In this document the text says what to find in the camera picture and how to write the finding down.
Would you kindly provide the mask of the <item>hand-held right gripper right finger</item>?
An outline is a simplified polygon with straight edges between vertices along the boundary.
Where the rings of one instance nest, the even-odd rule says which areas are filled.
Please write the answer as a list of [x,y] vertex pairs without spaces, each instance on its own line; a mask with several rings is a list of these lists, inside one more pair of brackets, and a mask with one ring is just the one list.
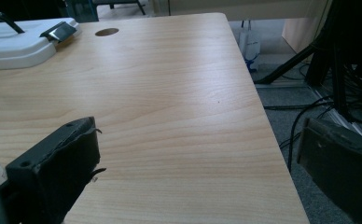
[[362,136],[341,125],[306,119],[297,163],[350,219],[362,224]]

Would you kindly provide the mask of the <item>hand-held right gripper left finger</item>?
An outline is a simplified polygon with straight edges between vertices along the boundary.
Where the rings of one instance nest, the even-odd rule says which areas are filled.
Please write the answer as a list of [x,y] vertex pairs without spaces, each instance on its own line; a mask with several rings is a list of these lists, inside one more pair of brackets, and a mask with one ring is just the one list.
[[61,224],[100,171],[93,117],[68,122],[6,166],[11,224]]

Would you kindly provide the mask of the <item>black metal stand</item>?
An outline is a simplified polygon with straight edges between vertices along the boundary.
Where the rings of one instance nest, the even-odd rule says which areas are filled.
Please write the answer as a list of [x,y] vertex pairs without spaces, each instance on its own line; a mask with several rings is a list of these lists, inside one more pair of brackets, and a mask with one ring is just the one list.
[[307,84],[318,86],[324,81],[327,72],[331,72],[335,108],[350,120],[352,117],[346,104],[345,76],[353,74],[362,89],[362,0],[332,0],[318,37],[257,83],[272,83],[307,57],[312,58],[305,78]]

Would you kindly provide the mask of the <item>white plastic case with latch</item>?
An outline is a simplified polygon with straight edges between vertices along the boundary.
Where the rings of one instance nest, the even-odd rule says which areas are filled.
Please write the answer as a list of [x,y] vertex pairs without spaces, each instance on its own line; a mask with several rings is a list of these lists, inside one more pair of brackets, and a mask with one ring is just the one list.
[[0,12],[0,70],[41,64],[59,44],[80,33],[73,18],[13,21]]

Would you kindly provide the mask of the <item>white paper bag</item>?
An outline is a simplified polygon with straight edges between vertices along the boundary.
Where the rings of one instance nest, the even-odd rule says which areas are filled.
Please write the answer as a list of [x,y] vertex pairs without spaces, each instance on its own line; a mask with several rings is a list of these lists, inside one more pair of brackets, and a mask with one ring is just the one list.
[[242,21],[239,33],[239,49],[247,69],[253,73],[258,70],[260,55],[260,34],[252,29],[251,21]]

